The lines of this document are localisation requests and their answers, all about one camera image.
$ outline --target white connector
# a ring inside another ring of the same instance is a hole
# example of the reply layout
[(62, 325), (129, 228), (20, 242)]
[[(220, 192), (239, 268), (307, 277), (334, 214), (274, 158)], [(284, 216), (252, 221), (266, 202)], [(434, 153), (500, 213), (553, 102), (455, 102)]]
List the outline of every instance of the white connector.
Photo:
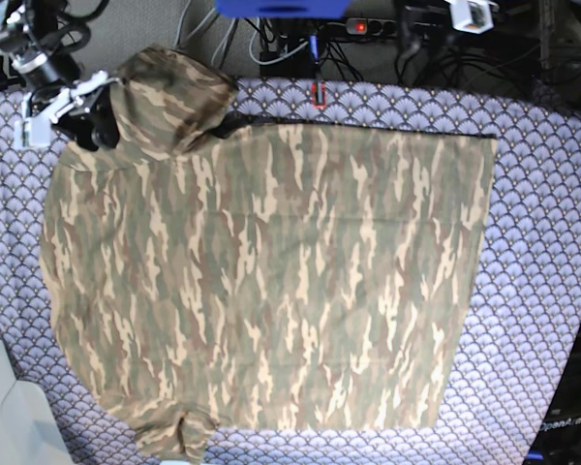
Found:
[(488, 0), (445, 0), (449, 3), (452, 26), (457, 31), (481, 34), (493, 29), (493, 14)]

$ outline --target red object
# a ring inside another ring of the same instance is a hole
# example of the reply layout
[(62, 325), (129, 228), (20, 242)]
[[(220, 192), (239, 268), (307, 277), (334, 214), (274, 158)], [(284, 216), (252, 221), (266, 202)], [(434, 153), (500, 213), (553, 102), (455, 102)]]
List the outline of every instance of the red object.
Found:
[(317, 109), (324, 109), (326, 107), (325, 101), (325, 83), (321, 82), (321, 93), (317, 92), (319, 88), (315, 82), (312, 83), (312, 105)]

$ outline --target patterned tablecloth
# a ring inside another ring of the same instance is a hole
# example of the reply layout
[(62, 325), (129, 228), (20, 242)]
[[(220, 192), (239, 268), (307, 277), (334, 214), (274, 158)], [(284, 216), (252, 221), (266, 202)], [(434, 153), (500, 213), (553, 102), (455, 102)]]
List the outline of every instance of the patterned tablecloth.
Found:
[[(242, 79), (233, 109), (258, 117), (497, 135), (490, 215), (437, 427), (376, 431), (220, 430), (211, 463), (521, 463), (551, 402), (581, 321), (581, 114), (521, 102), (329, 82)], [(38, 237), (64, 147), (11, 149), (21, 94), (0, 94), (0, 332), (20, 379), (38, 383), (75, 462), (155, 463), (95, 405), (56, 345)]]

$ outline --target blue device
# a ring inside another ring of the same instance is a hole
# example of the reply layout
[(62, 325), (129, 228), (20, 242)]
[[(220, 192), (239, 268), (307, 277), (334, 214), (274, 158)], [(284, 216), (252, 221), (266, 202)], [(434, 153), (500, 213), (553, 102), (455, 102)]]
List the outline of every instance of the blue device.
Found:
[(342, 17), (351, 0), (216, 0), (230, 17)]

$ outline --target camouflage hoodie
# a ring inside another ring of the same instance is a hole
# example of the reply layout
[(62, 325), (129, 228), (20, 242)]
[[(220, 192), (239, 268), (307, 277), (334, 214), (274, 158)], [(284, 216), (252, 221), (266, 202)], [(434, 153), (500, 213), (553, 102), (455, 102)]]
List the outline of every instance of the camouflage hoodie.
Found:
[(324, 125), (218, 139), (234, 88), (151, 47), (121, 70), (119, 146), (71, 144), (46, 198), (52, 327), (145, 453), (219, 426), (438, 417), (470, 304), (496, 143)]

